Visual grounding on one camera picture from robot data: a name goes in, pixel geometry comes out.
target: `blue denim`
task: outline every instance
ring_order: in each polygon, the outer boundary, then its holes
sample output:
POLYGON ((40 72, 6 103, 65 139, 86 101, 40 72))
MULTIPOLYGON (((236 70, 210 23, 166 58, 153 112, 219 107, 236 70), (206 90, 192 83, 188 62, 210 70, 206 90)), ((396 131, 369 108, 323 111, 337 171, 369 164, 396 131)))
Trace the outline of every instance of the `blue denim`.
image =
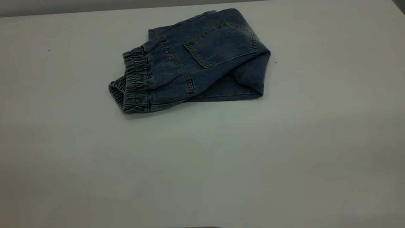
POLYGON ((123 57, 125 74, 110 93, 125 113, 154 112, 261 97, 270 51, 239 11, 227 9, 150 29, 149 41, 123 57))

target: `folded jeans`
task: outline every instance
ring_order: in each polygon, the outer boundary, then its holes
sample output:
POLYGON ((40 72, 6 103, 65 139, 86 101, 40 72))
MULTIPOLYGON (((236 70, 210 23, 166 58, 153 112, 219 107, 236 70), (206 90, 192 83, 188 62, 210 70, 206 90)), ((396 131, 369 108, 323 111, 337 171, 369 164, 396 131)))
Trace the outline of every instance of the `folded jeans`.
POLYGON ((149 30, 123 54, 125 74, 109 91, 125 112, 154 112, 182 102, 263 95, 270 51, 236 9, 209 11, 149 30))

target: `pant leg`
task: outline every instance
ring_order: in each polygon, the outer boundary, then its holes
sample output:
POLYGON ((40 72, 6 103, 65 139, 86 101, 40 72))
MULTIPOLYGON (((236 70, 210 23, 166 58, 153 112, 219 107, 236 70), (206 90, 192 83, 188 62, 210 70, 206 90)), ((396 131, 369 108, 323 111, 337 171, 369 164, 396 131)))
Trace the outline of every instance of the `pant leg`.
POLYGON ((270 52, 237 10, 205 13, 154 31, 150 41, 124 54, 126 73, 110 84, 123 112, 262 96, 270 52))

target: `gray wall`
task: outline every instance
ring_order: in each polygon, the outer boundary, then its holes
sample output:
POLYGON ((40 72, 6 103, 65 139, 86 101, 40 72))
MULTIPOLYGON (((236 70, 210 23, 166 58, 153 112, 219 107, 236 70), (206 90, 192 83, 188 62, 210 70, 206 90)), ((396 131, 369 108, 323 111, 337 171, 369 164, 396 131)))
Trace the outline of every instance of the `gray wall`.
POLYGON ((0 0, 0 17, 257 0, 0 0))

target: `stitching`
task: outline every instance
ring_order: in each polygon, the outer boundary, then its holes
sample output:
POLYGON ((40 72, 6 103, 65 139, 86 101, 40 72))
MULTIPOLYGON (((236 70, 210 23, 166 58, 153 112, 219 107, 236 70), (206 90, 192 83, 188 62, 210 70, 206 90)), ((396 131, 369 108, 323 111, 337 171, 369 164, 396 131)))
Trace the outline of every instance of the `stitching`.
MULTIPOLYGON (((193 17, 193 18, 190 18, 190 19, 187 19, 187 20, 185 20, 185 21, 179 22, 179 23, 177 23, 177 24, 174 24, 174 25, 171 25, 171 26, 167 26, 167 28, 164 30, 164 32, 161 32, 160 34, 163 34, 163 33, 167 32, 167 31, 170 31, 171 29, 176 28, 176 27, 178 27, 178 26, 182 26, 182 25, 188 24, 188 23, 190 23, 190 22, 193 22, 193 21, 195 21, 195 20, 198 20, 198 19, 200 19, 200 18, 202 18, 202 17, 205 17, 205 16, 209 15, 210 12, 211 12, 211 11, 208 11, 208 12, 205 12, 205 13, 203 13, 203 14, 201 14, 201 15, 197 15, 197 16, 195 16, 195 17, 193 17)), ((158 36, 157 28, 155 28, 154 30, 155 30, 155 37, 156 37, 156 36, 158 36)))
POLYGON ((169 106, 169 105, 172 105, 172 104, 176 104, 176 103, 181 103, 181 102, 184 102, 184 101, 186 101, 187 99, 185 99, 185 100, 180 100, 180 101, 175 101, 175 102, 170 102, 170 103, 166 103, 166 104, 151 104, 153 107, 164 107, 164 106, 169 106))
POLYGON ((167 43, 166 38, 163 35, 160 35, 159 38, 162 41, 164 47, 166 48, 166 51, 168 52, 168 54, 171 56, 173 63, 176 65, 177 69, 183 74, 184 80, 187 85, 188 96, 189 97, 194 96, 194 85, 193 85, 193 81, 191 79, 190 74, 180 65, 173 50, 170 48, 169 44, 167 43))
POLYGON ((211 64, 207 64, 202 58, 201 56, 196 52, 196 50, 194 49, 194 47, 192 45, 190 45, 189 43, 184 44, 184 46, 191 52, 191 54, 194 56, 194 58, 197 59, 197 61, 205 68, 209 68, 211 66, 211 64))
POLYGON ((226 22, 226 23, 220 24, 220 25, 218 25, 218 26, 216 26, 216 27, 214 27, 214 28, 211 28, 211 29, 205 31, 204 33, 202 33, 201 35, 199 35, 198 37, 196 37, 196 38, 190 40, 189 42, 184 43, 183 45, 190 51, 190 53, 194 56, 194 58, 198 61, 198 63, 199 63, 200 65, 202 65, 204 68, 214 67, 214 66, 217 66, 217 65, 219 65, 219 64, 222 64, 222 63, 224 63, 224 62, 228 62, 228 61, 230 61, 230 60, 236 59, 236 58, 238 58, 238 57, 240 57, 240 56, 244 56, 244 55, 247 55, 247 54, 251 54, 251 53, 257 52, 257 40, 256 40, 255 34, 253 34, 252 32, 248 31, 247 29, 244 29, 244 28, 242 28, 242 27, 240 27, 240 26, 238 26, 237 24, 232 23, 232 22, 226 22), (211 64, 211 63, 205 62, 205 61, 201 58, 201 56, 197 53, 197 51, 195 50, 194 46, 191 45, 190 43, 195 43, 196 41, 199 41, 199 40, 201 40, 202 38, 204 38, 206 35, 212 33, 212 32, 215 31, 215 30, 218 30, 219 28, 224 27, 224 26, 226 26, 226 25, 231 25, 231 26, 240 28, 240 29, 242 29, 243 31, 246 31, 246 32, 250 33, 250 35, 252 36, 252 49, 253 49, 253 51, 247 52, 247 53, 243 53, 243 54, 240 54, 240 55, 236 55, 236 56, 232 56, 232 57, 226 59, 225 61, 220 62, 220 63, 217 63, 217 64, 214 64, 214 65, 211 64))
POLYGON ((150 109, 151 109, 151 107, 150 107, 150 101, 151 101, 151 99, 150 99, 150 94, 151 94, 151 91, 150 91, 150 83, 149 83, 149 63, 148 63, 148 59, 146 58, 146 55, 144 55, 145 54, 145 51, 144 51, 144 49, 143 49, 143 46, 141 46, 141 51, 142 51, 142 53, 143 53, 143 58, 145 59, 145 62, 146 62, 146 82, 148 83, 148 111, 150 111, 150 109))
POLYGON ((201 98, 214 98, 214 97, 237 97, 239 95, 256 95, 256 94, 261 94, 259 92, 257 93, 253 93, 253 94, 238 94, 238 95, 227 95, 227 96, 212 96, 212 97, 201 97, 201 98))

